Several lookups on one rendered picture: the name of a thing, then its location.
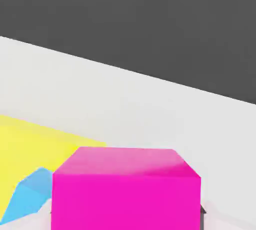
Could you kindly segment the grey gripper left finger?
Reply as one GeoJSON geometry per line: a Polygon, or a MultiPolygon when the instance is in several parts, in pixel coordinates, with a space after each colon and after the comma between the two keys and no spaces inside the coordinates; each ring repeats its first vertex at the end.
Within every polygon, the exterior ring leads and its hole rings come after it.
{"type": "Polygon", "coordinates": [[[51,230],[52,199],[48,199],[40,210],[0,225],[0,230],[51,230]]]}

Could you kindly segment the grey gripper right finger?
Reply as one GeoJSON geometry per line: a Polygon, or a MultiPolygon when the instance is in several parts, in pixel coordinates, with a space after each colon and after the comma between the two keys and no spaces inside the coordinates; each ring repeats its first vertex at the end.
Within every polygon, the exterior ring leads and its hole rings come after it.
{"type": "Polygon", "coordinates": [[[203,203],[202,207],[206,211],[204,230],[256,230],[256,224],[222,213],[208,200],[203,203]]]}

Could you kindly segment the small magenta cube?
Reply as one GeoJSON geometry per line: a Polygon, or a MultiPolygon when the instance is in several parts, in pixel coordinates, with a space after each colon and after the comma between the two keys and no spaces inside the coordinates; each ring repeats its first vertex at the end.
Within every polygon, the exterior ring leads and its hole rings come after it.
{"type": "Polygon", "coordinates": [[[200,230],[201,177],[173,149],[80,147],[52,175],[51,230],[200,230]]]}

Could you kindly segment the small blue cube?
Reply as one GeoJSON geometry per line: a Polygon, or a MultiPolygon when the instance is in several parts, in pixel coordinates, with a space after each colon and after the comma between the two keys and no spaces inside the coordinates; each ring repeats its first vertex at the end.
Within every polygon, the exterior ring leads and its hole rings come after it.
{"type": "Polygon", "coordinates": [[[52,198],[53,172],[38,168],[18,183],[0,225],[37,213],[52,198]]]}

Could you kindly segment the large yellow box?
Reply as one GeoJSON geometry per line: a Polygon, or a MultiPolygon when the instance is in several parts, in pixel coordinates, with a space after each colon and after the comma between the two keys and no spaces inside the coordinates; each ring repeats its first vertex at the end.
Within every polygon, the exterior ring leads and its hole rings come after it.
{"type": "Polygon", "coordinates": [[[38,168],[54,172],[79,147],[106,143],[0,115],[0,222],[18,183],[38,168]]]}

